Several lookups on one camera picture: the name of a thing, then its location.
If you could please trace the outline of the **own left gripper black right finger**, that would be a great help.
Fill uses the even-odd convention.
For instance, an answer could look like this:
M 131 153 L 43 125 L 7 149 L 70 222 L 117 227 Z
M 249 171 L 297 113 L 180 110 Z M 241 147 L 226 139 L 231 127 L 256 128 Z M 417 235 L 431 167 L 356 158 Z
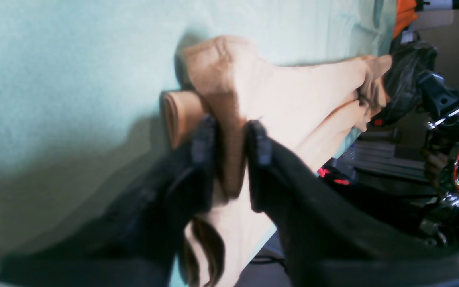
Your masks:
M 358 210 L 259 121 L 245 131 L 251 207 L 277 227 L 294 287 L 459 287 L 459 251 Z

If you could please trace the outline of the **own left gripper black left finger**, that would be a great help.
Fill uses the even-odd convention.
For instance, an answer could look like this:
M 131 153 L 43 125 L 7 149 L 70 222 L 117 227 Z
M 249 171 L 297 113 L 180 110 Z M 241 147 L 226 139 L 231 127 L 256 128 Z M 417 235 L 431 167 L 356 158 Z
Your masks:
M 0 262 L 2 287 L 167 287 L 184 229 L 212 205 L 215 118 L 66 239 Z

